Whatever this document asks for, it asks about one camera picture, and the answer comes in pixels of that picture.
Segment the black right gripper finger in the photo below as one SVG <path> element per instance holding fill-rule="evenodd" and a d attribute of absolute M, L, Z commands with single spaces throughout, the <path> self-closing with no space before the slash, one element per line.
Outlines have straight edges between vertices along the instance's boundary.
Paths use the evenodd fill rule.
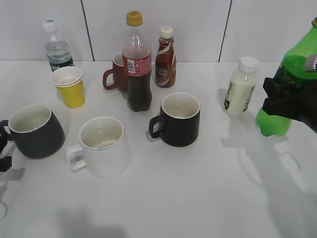
<path fill-rule="evenodd" d="M 265 78 L 263 89 L 267 94 L 263 110 L 270 116 L 281 116 L 306 124 L 317 131 L 317 81 L 307 80 L 307 85 L 278 83 Z"/>

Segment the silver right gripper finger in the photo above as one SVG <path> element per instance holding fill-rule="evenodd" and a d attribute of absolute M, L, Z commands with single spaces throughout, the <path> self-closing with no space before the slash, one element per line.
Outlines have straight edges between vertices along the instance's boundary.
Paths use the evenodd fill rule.
<path fill-rule="evenodd" d="M 306 72 L 317 72 L 317 55 L 308 56 L 305 63 Z"/>

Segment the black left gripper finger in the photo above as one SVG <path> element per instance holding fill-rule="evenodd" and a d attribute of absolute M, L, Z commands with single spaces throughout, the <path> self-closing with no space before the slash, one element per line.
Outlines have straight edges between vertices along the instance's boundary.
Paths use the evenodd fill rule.
<path fill-rule="evenodd" d="M 0 152 L 6 147 L 11 135 L 6 132 L 4 128 L 0 129 Z M 5 155 L 0 158 L 0 171 L 6 172 L 12 166 L 12 157 L 10 155 Z"/>

